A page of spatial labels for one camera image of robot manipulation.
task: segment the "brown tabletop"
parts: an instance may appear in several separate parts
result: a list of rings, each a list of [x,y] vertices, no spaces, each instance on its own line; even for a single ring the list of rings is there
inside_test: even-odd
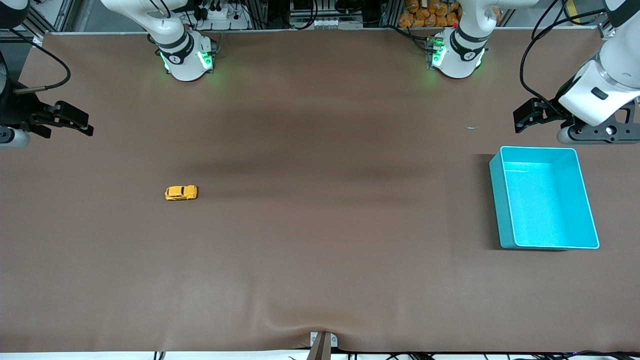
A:
[[[530,31],[452,80],[393,31],[225,35],[179,83],[144,36],[47,36],[41,94],[90,114],[0,153],[2,351],[640,350],[640,147],[577,148],[601,247],[501,250],[488,161],[516,135]],[[552,97],[601,45],[556,30]],[[63,76],[32,51],[22,82]],[[200,198],[165,201],[167,186]]]

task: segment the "cyan plastic bin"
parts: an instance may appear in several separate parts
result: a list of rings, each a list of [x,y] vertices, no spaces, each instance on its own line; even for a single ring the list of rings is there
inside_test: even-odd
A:
[[[599,248],[574,149],[503,146],[489,167],[502,247]]]

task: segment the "green indicator light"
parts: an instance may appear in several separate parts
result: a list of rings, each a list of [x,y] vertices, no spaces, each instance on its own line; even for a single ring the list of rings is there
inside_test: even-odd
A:
[[[480,64],[482,63],[482,55],[484,55],[484,49],[482,49],[482,51],[478,55],[478,62],[476,63],[476,67],[480,66]]]
[[[444,56],[447,54],[446,50],[447,47],[443,45],[440,50],[433,55],[433,66],[440,66],[442,64],[442,59],[444,59]]]
[[[169,71],[169,64],[166,63],[166,59],[164,58],[164,55],[162,53],[160,53],[160,57],[162,58],[162,62],[164,63],[164,68]]]
[[[198,57],[200,58],[200,62],[202,62],[202,66],[205,69],[211,68],[211,56],[207,53],[198,52]]]

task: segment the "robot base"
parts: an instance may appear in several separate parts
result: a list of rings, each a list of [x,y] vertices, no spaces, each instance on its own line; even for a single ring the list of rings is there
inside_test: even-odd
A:
[[[427,53],[427,63],[430,69],[438,70],[445,76],[462,79],[471,75],[480,66],[484,49],[477,55],[476,61],[463,61],[460,55],[453,51],[450,40],[453,31],[454,29],[447,28],[434,35],[433,39],[429,39],[428,49],[432,49],[433,52]]]
[[[181,64],[174,64],[164,58],[167,74],[173,75],[180,81],[194,81],[206,73],[212,73],[216,61],[217,43],[197,31],[189,31],[193,37],[193,50],[185,57]]]

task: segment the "yellow toy car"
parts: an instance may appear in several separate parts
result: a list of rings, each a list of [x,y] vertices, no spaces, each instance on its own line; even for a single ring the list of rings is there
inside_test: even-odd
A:
[[[198,197],[198,187],[195,185],[170,186],[164,192],[167,200],[193,200]]]

